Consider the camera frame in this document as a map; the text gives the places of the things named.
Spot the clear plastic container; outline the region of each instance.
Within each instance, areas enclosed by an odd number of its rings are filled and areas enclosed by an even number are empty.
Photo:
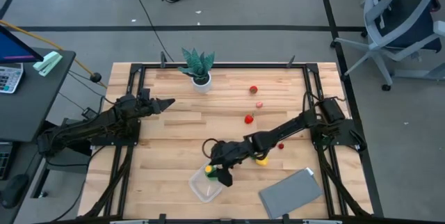
[[[188,185],[202,202],[211,202],[223,189],[223,186],[217,179],[209,179],[205,174],[205,168],[209,162],[205,163],[189,179]]]

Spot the wooden tabletop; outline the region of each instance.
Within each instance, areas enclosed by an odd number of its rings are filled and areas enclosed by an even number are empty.
[[[113,101],[125,94],[130,66],[131,63],[114,63],[106,93],[108,99]],[[318,63],[318,68],[325,96],[343,98],[336,64]],[[146,72],[145,87],[151,88],[151,96],[175,98],[176,102],[162,114],[142,119],[139,145],[133,152],[124,218],[158,218],[159,214],[167,214],[167,218],[268,218],[258,192],[306,167],[314,171],[318,185],[323,188],[309,131],[302,131],[287,138],[283,150],[271,150],[266,167],[245,160],[232,170],[233,186],[224,188],[209,203],[200,201],[188,180],[208,161],[201,151],[202,142],[208,138],[242,141],[246,134],[275,128],[301,112],[305,92],[299,69],[214,68],[211,73],[213,88],[202,95],[193,90],[190,78],[176,69]],[[258,86],[256,95],[248,91],[252,85]],[[263,102],[264,107],[256,109],[256,102]],[[340,106],[349,115],[346,104]],[[252,112],[254,122],[247,125],[244,116]],[[107,187],[114,149],[105,147],[91,161],[79,214],[86,213]],[[358,153],[344,146],[335,149],[345,187],[365,210],[372,212]],[[120,186],[116,189],[112,213],[117,209],[119,190]],[[331,190],[339,214],[332,183]],[[327,218],[325,196],[289,216]]]

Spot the desk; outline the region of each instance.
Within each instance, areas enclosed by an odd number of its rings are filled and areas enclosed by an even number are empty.
[[[106,96],[110,100],[126,93],[131,63],[115,63]],[[318,63],[321,84],[326,97],[344,97],[335,63]],[[134,148],[124,218],[155,218],[167,214],[177,218],[263,218],[267,213],[258,192],[309,167],[318,185],[323,187],[316,151],[309,131],[302,131],[284,141],[284,149],[270,151],[266,167],[246,159],[232,174],[234,184],[222,190],[210,203],[202,203],[191,191],[188,180],[206,162],[201,151],[207,138],[226,141],[242,140],[246,134],[272,129],[302,110],[305,92],[303,73],[295,69],[213,68],[213,89],[201,95],[193,91],[190,78],[176,69],[150,69],[145,73],[145,87],[151,96],[175,98],[176,102],[160,115],[142,119],[140,141]],[[136,91],[135,78],[133,91]],[[311,79],[313,93],[314,80]],[[250,95],[256,85],[259,92]],[[256,110],[255,103],[264,107]],[[347,106],[341,103],[346,115]],[[255,120],[246,125],[245,114],[255,111]],[[79,208],[86,213],[108,185],[114,147],[104,148],[91,161]],[[347,147],[335,147],[344,185],[360,205],[372,212],[359,155]],[[112,214],[117,208],[118,192],[113,199]],[[335,188],[334,208],[339,214]],[[292,211],[291,218],[327,218],[324,196]]]
[[[33,48],[36,52],[45,56],[53,49]],[[33,63],[25,63],[26,76],[20,81],[14,94],[0,94],[0,140],[25,142],[19,146],[17,156],[10,168],[8,179],[15,175],[23,174],[28,168],[33,155],[37,152],[37,145],[31,142],[37,136],[41,126],[45,123],[47,114],[56,99],[57,92],[65,80],[68,70],[76,54],[73,51],[57,51],[63,59],[46,76],[42,77],[33,69]],[[40,165],[42,157],[37,154],[32,160],[27,175],[32,179]],[[8,180],[0,181],[0,190],[3,190]],[[12,223],[22,205],[24,197],[13,209],[0,207],[2,223]]]

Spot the red berry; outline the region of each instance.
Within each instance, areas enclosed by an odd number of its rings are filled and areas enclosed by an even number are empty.
[[[250,123],[252,123],[253,122],[253,116],[251,116],[251,115],[246,115],[245,117],[244,117],[244,123],[245,124],[250,124]]]
[[[257,88],[256,86],[251,86],[251,87],[249,88],[249,91],[250,91],[251,93],[257,93],[258,88]]]

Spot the computer monitor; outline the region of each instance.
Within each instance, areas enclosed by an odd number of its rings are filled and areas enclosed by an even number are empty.
[[[37,54],[10,31],[0,26],[0,65],[2,63],[28,63],[43,61]]]

